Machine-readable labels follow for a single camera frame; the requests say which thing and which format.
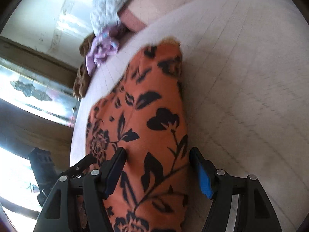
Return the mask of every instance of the blue gripper pad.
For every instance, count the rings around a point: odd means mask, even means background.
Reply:
[[[211,188],[211,180],[201,163],[198,163],[197,176],[200,190],[207,196],[208,199],[211,199],[214,195],[214,191]]]

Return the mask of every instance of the orange fabric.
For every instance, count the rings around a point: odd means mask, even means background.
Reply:
[[[188,202],[187,130],[180,95],[182,55],[171,41],[141,49],[113,91],[90,112],[86,153],[101,164],[128,153],[104,201],[119,231],[180,232]]]

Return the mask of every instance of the purple cloth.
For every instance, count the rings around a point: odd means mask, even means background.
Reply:
[[[104,64],[109,56],[117,53],[118,39],[124,34],[125,29],[126,27],[122,23],[107,26],[100,35],[93,39],[91,48],[86,55],[86,67],[89,76],[92,76],[95,68]]]

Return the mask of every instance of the brown cloth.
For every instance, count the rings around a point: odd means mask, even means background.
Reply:
[[[115,232],[181,232],[189,165],[181,63],[172,39],[142,48],[90,111],[86,154],[97,159],[90,170],[118,147],[128,153],[116,189],[104,201]]]
[[[83,43],[79,46],[79,53],[81,56],[85,57],[88,53],[89,48],[92,45],[92,41],[95,38],[95,34],[91,33],[87,36]],[[83,98],[86,95],[91,77],[89,76],[86,68],[85,61],[81,64],[77,71],[77,77],[73,86],[73,95],[75,98]]]

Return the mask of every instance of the metal screw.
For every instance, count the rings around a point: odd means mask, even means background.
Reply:
[[[217,175],[225,175],[225,171],[222,169],[217,170]]]
[[[68,179],[68,177],[66,175],[63,175],[59,178],[59,181],[64,182]]]
[[[249,179],[255,181],[257,179],[257,176],[255,174],[250,174]]]
[[[98,169],[92,170],[91,171],[91,175],[98,175],[100,173],[100,171]]]

